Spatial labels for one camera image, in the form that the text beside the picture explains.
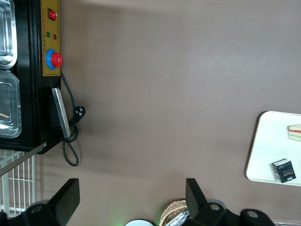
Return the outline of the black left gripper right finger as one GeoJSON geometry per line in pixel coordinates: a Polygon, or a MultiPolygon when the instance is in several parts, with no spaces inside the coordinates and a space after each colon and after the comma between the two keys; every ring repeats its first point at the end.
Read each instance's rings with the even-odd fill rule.
{"type": "Polygon", "coordinates": [[[200,210],[207,204],[207,199],[203,194],[196,179],[186,179],[185,199],[191,218],[195,218],[200,210]]]}

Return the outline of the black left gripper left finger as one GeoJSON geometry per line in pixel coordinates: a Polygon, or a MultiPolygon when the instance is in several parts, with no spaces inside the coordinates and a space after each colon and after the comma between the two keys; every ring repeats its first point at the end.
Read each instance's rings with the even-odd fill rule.
{"type": "Polygon", "coordinates": [[[59,225],[65,226],[80,203],[79,179],[69,179],[47,202],[59,225]]]}

